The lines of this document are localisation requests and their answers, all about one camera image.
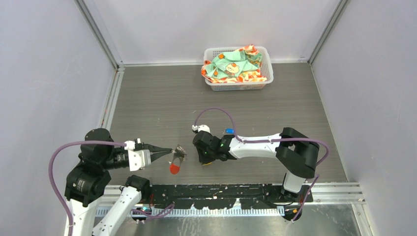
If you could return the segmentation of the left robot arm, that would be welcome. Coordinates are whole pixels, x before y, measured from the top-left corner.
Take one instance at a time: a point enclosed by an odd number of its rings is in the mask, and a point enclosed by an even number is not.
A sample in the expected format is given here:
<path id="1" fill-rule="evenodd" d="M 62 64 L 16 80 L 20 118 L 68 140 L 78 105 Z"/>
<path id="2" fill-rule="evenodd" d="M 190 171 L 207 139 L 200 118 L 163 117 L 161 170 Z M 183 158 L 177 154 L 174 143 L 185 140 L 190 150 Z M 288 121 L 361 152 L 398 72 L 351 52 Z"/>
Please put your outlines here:
<path id="1" fill-rule="evenodd" d="M 146 178 L 128 177 L 117 201 L 95 226 L 96 211 L 111 180 L 109 171 L 120 168 L 137 171 L 175 151 L 142 143 L 140 139 L 117 144 L 105 128 L 89 131 L 78 145 L 80 161 L 67 175 L 64 193 L 70 213 L 67 233 L 70 236 L 113 236 L 132 208 L 150 199 L 151 187 Z"/>

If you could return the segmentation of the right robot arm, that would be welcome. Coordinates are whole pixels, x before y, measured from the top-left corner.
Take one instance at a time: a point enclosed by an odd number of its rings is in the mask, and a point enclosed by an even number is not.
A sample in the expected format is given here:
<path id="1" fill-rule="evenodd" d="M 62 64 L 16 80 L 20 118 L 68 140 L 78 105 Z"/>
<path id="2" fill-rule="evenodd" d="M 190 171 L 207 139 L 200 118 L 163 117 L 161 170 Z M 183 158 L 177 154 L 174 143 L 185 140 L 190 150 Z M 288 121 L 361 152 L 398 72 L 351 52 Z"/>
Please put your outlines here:
<path id="1" fill-rule="evenodd" d="M 315 176 L 320 146 L 293 128 L 285 127 L 281 133 L 263 137 L 226 134 L 218 138 L 206 125 L 193 125 L 192 131 L 196 134 L 192 143 L 202 165 L 252 157 L 280 161 L 287 169 L 280 189 L 284 201 L 298 198 L 304 182 Z"/>

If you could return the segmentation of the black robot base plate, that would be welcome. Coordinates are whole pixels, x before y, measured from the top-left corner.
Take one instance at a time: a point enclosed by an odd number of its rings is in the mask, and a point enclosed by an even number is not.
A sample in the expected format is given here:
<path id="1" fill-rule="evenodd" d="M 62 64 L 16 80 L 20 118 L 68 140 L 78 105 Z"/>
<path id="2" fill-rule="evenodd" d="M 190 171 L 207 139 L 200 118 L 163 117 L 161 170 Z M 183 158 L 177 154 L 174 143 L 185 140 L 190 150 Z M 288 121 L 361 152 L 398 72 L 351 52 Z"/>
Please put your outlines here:
<path id="1" fill-rule="evenodd" d="M 297 206 L 304 197 L 313 202 L 308 188 L 305 184 L 285 199 L 281 184 L 154 184 L 139 203 L 157 208 L 174 204 L 174 209 L 231 209 L 239 203 L 242 209 L 270 209 L 289 203 Z"/>

